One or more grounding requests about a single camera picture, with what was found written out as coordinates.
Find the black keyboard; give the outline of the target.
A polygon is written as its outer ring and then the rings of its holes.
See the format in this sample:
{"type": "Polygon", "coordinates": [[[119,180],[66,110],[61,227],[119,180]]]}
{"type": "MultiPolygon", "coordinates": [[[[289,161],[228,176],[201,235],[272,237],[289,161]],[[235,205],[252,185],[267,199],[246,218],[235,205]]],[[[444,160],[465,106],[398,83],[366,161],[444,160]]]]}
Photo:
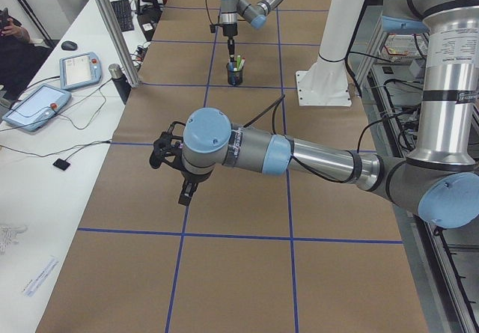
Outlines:
{"type": "Polygon", "coordinates": [[[112,1],[111,6],[121,31],[133,31],[132,9],[129,0],[112,1]]]}

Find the blue marker pen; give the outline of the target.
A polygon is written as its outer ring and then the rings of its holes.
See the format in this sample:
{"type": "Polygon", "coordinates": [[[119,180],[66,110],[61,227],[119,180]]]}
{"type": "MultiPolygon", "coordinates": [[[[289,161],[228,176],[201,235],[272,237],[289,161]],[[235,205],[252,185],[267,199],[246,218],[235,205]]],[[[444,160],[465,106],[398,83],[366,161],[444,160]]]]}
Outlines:
{"type": "Polygon", "coordinates": [[[234,75],[235,66],[232,61],[228,63],[227,69],[228,69],[228,84],[234,86],[235,85],[235,75],[234,75]]]}

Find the teach pendant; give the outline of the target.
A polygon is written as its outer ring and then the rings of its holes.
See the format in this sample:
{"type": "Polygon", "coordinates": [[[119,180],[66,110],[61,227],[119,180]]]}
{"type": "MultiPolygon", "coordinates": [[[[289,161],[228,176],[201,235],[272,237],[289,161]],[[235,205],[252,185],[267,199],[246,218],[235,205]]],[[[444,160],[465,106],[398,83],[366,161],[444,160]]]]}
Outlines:
{"type": "Polygon", "coordinates": [[[33,134],[65,109],[71,99],[69,91],[48,84],[41,85],[3,115],[2,120],[7,127],[1,132],[19,130],[33,134]]]}
{"type": "Polygon", "coordinates": [[[95,85],[103,72],[99,57],[87,52],[59,60],[61,88],[67,91],[95,85]]]}

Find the small black square pad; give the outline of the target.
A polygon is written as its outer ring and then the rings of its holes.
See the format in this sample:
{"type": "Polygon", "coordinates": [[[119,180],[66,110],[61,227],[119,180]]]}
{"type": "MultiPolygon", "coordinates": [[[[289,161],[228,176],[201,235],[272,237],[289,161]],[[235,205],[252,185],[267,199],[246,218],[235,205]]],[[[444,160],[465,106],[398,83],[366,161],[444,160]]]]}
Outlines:
{"type": "Polygon", "coordinates": [[[52,165],[62,171],[66,171],[70,167],[70,163],[65,159],[56,159],[52,165]]]}

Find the black computer mouse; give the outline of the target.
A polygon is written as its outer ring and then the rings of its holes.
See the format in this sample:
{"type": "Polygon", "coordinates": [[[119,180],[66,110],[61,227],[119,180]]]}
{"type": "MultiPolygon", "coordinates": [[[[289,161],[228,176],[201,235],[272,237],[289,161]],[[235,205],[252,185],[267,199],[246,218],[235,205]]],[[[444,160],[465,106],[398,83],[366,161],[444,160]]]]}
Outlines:
{"type": "Polygon", "coordinates": [[[65,51],[76,51],[78,49],[78,44],[71,40],[65,40],[61,43],[61,48],[65,51]]]}

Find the teach pendant far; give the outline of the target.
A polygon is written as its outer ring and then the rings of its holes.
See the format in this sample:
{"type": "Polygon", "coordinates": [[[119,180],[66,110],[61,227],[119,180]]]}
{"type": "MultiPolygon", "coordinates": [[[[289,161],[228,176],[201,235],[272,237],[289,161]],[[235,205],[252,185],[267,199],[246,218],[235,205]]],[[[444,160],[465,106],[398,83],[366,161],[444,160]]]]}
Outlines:
{"type": "Polygon", "coordinates": [[[61,88],[67,91],[95,85],[103,72],[99,57],[87,52],[59,60],[61,88]]]}

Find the teach pendant near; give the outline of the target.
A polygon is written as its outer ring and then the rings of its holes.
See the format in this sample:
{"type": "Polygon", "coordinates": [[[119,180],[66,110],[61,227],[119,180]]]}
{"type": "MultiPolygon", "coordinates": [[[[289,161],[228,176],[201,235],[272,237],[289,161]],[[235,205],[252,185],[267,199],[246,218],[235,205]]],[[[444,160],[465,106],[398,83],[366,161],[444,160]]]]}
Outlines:
{"type": "Polygon", "coordinates": [[[33,134],[65,109],[71,99],[69,91],[48,84],[41,85],[3,115],[2,120],[7,127],[1,132],[19,130],[33,134]]]}

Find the dark steel water bottle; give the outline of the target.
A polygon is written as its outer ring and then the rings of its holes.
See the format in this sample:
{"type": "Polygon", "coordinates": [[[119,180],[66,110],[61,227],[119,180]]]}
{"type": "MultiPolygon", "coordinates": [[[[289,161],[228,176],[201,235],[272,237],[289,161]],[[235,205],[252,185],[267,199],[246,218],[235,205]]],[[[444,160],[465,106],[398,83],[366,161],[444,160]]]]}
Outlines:
{"type": "Polygon", "coordinates": [[[122,71],[119,64],[110,64],[108,69],[115,88],[117,89],[118,95],[123,104],[126,105],[131,91],[131,86],[127,81],[126,75],[122,71]]]}

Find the brown paper table cover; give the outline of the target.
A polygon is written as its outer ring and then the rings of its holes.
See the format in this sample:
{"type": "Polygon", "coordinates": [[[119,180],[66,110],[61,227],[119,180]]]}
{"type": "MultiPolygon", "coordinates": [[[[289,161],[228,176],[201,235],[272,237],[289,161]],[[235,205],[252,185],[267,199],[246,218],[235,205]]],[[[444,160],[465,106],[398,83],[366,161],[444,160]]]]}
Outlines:
{"type": "Polygon", "coordinates": [[[239,24],[244,81],[211,34],[218,0],[168,0],[38,326],[39,332],[425,332],[391,205],[299,172],[216,166],[189,207],[152,143],[203,106],[342,150],[373,149],[362,102],[300,106],[330,0],[239,24]]]}

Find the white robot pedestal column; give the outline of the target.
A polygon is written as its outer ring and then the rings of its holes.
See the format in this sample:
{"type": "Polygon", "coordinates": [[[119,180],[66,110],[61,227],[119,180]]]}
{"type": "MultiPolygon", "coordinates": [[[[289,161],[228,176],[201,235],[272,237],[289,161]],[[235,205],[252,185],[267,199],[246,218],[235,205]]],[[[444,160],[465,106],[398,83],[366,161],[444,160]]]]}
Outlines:
{"type": "Polygon", "coordinates": [[[350,107],[347,53],[365,0],[332,0],[317,61],[296,72],[300,106],[350,107]]]}

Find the aluminium frame post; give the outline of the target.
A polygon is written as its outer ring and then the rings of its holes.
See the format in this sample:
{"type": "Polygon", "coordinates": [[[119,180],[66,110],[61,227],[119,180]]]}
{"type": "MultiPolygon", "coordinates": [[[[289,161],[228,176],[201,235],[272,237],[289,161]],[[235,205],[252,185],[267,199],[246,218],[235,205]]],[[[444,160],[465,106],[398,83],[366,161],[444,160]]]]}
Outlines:
{"type": "Polygon", "coordinates": [[[113,42],[115,50],[118,54],[121,64],[123,65],[126,78],[133,88],[138,87],[140,78],[138,71],[132,62],[129,49],[123,37],[123,32],[120,29],[117,18],[113,11],[110,0],[95,0],[99,9],[100,15],[113,42]]]}

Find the black mesh pen cup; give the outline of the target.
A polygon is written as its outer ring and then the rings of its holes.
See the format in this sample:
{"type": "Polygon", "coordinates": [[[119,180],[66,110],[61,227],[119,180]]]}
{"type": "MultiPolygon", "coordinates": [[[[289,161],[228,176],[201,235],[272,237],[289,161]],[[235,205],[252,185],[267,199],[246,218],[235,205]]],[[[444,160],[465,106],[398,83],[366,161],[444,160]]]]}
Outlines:
{"type": "Polygon", "coordinates": [[[243,81],[243,76],[242,76],[242,68],[239,70],[236,68],[236,63],[234,63],[235,69],[234,69],[234,75],[235,75],[235,85],[234,86],[239,86],[242,84],[243,81]]]}

